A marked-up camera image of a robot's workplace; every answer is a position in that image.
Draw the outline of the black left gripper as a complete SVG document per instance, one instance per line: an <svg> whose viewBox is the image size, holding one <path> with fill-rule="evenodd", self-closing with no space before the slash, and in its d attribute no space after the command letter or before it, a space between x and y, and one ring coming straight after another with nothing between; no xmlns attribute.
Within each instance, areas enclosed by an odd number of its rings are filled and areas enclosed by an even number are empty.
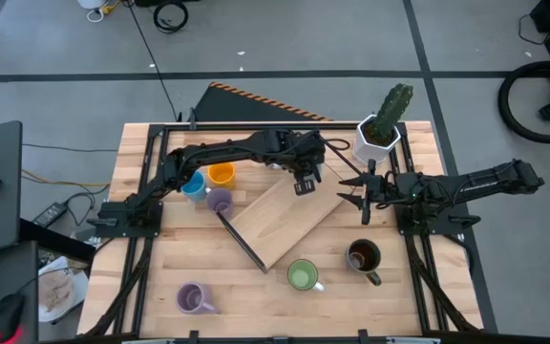
<svg viewBox="0 0 550 344"><path fill-rule="evenodd" d="M319 130L307 132L283 131L279 133L281 151L274 162L290 171L297 179L294 191L303 196L315 191L315 181L323 178L326 147Z"/></svg>

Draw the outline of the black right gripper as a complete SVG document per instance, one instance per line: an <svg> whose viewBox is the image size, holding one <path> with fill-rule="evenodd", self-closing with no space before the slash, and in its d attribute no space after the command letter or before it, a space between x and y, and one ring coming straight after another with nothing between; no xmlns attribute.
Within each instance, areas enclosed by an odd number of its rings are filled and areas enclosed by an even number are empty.
<svg viewBox="0 0 550 344"><path fill-rule="evenodd" d="M370 223L370 207L377 204L379 208L387 207L397 198L397 189L386 178L376 175L376 160L368 160L368 171L360 173L357 177L342 180L341 185L360 187L364 186L364 198L359 195L338 193L342 199L355 205L362 210L361 223L368 225Z"/></svg>

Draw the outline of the dark teal mug brown handle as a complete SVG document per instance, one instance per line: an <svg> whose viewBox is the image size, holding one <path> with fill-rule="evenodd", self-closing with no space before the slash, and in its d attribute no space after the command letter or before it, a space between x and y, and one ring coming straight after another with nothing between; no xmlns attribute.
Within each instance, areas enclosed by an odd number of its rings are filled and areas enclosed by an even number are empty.
<svg viewBox="0 0 550 344"><path fill-rule="evenodd" d="M373 241L358 239L352 242L345 252L348 267L363 274L376 287L382 285L377 269L381 263L381 251Z"/></svg>

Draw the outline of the yellow mug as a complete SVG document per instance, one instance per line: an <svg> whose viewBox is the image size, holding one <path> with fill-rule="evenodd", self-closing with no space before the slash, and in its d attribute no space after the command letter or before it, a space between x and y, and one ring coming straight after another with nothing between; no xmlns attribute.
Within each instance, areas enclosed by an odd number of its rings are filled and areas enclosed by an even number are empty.
<svg viewBox="0 0 550 344"><path fill-rule="evenodd" d="M235 165L232 162L212 164L207 169L207 176L215 187L232 189L235 186Z"/></svg>

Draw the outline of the green mug brown rim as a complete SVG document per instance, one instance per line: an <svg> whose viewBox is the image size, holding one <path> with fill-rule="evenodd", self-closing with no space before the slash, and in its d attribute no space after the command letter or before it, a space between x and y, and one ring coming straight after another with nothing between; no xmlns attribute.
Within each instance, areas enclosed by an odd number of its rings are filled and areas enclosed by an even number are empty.
<svg viewBox="0 0 550 344"><path fill-rule="evenodd" d="M295 290L325 290L325 286L319 282L318 269L306 259L298 259L290 264L287 270L287 280Z"/></svg>

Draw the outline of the light blue mug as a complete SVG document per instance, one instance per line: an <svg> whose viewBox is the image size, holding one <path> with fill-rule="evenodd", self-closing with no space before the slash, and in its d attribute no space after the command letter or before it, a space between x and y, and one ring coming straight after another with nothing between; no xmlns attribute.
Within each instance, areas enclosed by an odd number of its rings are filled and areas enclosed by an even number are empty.
<svg viewBox="0 0 550 344"><path fill-rule="evenodd" d="M207 196L207 182L200 171L196 171L189 182L181 188L182 193L192 202L202 202Z"/></svg>

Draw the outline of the green cactus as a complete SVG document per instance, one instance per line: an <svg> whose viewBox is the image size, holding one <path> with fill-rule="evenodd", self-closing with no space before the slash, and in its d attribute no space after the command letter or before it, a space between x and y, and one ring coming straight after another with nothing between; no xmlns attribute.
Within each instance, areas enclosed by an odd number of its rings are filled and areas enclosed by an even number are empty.
<svg viewBox="0 0 550 344"><path fill-rule="evenodd" d="M395 124L405 113L413 98L413 86L398 83L390 89L384 102L376 115L373 128L374 137L380 145L388 145L393 136L392 130Z"/></svg>

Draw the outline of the small smooth lilac mug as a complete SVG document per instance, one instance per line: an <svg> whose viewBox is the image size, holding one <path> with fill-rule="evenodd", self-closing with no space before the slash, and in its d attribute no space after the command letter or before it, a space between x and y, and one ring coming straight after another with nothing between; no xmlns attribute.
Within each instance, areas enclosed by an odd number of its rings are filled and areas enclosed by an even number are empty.
<svg viewBox="0 0 550 344"><path fill-rule="evenodd" d="M207 207L213 213L220 213L228 219L233 213L232 194L225 188L209 188L206 196Z"/></svg>

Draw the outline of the black mat orange striped edge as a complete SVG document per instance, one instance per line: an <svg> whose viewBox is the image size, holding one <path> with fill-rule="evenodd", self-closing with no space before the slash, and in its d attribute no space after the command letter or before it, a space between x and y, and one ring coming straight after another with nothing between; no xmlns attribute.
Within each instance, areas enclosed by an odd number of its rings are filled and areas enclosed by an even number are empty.
<svg viewBox="0 0 550 344"><path fill-rule="evenodd" d="M193 109L197 121L330 121L315 112L214 81Z"/></svg>

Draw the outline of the black power adapter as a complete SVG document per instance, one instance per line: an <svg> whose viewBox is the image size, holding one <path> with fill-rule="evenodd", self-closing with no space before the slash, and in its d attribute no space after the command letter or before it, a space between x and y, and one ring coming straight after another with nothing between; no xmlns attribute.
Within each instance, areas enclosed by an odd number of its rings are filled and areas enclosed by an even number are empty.
<svg viewBox="0 0 550 344"><path fill-rule="evenodd" d="M48 228L68 211L65 203L52 203L49 207L39 213L32 222L38 226Z"/></svg>

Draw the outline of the black computer mouse red light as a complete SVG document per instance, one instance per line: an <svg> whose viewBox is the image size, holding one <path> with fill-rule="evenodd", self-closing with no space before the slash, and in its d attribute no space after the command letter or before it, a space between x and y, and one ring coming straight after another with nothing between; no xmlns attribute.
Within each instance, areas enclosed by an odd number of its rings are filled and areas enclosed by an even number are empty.
<svg viewBox="0 0 550 344"><path fill-rule="evenodd" d="M21 321L25 297L21 293L11 293L0 300L0 344L16 335Z"/></svg>

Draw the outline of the black aluminium table frame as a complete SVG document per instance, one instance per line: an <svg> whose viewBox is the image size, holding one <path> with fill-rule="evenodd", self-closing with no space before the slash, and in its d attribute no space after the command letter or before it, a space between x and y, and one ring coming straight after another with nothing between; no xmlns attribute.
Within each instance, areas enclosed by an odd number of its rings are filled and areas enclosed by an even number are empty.
<svg viewBox="0 0 550 344"><path fill-rule="evenodd" d="M223 129L207 130L198 125L188 131L174 127L166 153L187 144L214 143L245 139L261 127L293 130L318 128L325 138L352 142L355 123L336 122L252 122L207 123ZM123 201L138 192L144 165L145 145L150 124L124 126L111 181L109 199ZM273 185L290 180L291 174L270 169L252 161L236 164L236 188L232 191L234 216L238 216ZM341 201L290 251L264 273L222 226L205 203L195 204L173 191L163 201L163 229L153 240L152 255L138 330L139 339L188 339L198 331L198 341L244 338L316 338L317 342L335 337L353 337L359 330L368 336L420 336L421 326L405 239L395 228L390 207L372 210L369 226L361 225L361 212L331 190L334 201ZM381 250L378 273L383 280L375 287L366 277L347 268L343 254L356 239L374 241ZM105 313L121 284L128 239L114 239L96 256L89 279L79 333L90 330ZM443 290L474 326L483 328L475 289L468 271L463 247L446 238L432 238L435 265ZM289 265L308 259L319 271L325 291L299 291L287 282ZM176 306L176 293L185 282L206 284L222 314L190 315Z"/></svg>

